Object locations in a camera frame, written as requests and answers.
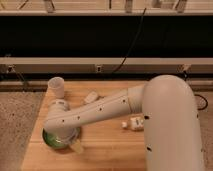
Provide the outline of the translucent yellowish pusher tool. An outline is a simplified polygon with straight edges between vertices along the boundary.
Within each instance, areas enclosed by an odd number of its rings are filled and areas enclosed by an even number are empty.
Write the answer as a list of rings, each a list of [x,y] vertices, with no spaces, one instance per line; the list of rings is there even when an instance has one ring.
[[[74,143],[70,145],[70,148],[76,152],[77,154],[81,154],[84,152],[84,148],[79,140],[76,140]]]

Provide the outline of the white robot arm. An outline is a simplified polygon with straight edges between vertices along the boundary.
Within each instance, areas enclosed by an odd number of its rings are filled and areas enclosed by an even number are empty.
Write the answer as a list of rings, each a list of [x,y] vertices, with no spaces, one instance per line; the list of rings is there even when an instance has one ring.
[[[205,171],[195,95],[177,76],[160,75],[75,109],[56,100],[43,130],[68,142],[78,127],[128,114],[144,115],[147,171]]]

